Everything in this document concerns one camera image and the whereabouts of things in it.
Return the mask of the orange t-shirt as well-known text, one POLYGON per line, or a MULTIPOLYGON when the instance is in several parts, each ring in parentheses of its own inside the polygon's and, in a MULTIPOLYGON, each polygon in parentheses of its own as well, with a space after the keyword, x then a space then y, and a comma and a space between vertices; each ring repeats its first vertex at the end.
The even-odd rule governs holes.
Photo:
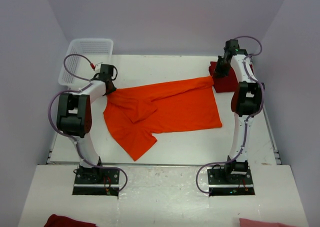
POLYGON ((117 89, 103 117, 113 139, 137 161, 154 134, 221 128, 211 76, 117 89))

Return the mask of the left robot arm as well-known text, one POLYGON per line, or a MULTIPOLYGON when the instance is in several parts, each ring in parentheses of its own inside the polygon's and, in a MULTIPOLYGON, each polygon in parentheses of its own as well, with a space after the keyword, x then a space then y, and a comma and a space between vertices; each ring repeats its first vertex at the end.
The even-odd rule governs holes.
POLYGON ((69 138, 80 158, 77 174, 97 184, 103 180, 104 171, 100 156, 91 138, 92 103, 117 90, 113 81, 118 76, 114 65, 102 64, 88 84, 79 90, 59 94, 56 127, 69 138))

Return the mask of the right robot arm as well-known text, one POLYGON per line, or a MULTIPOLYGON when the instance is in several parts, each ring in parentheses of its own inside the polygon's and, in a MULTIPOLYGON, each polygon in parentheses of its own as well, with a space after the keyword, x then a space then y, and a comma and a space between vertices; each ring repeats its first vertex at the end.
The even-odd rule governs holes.
POLYGON ((258 115, 264 105, 265 86, 254 75, 250 67, 251 57, 262 52, 262 44, 255 37, 239 36, 225 42, 224 54, 218 56, 214 67, 209 71, 215 84, 217 93, 233 90, 230 108, 234 113, 234 134, 231 150, 224 164, 223 178, 233 184, 249 170, 248 142, 250 129, 254 117, 258 115), (259 45, 259 52, 248 53, 241 48, 239 39, 255 40, 259 45))

